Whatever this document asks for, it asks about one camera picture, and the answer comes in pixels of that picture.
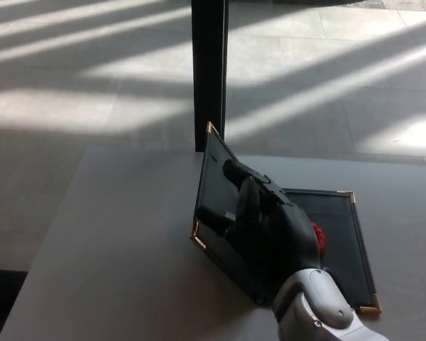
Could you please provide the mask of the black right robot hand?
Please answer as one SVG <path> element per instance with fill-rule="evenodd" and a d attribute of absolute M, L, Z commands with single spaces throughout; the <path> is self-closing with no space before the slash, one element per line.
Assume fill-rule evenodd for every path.
<path fill-rule="evenodd" d="M 321 266 L 305 211 L 269 177 L 233 158 L 202 164 L 192 237 L 256 304 L 270 306 L 283 283 Z"/>

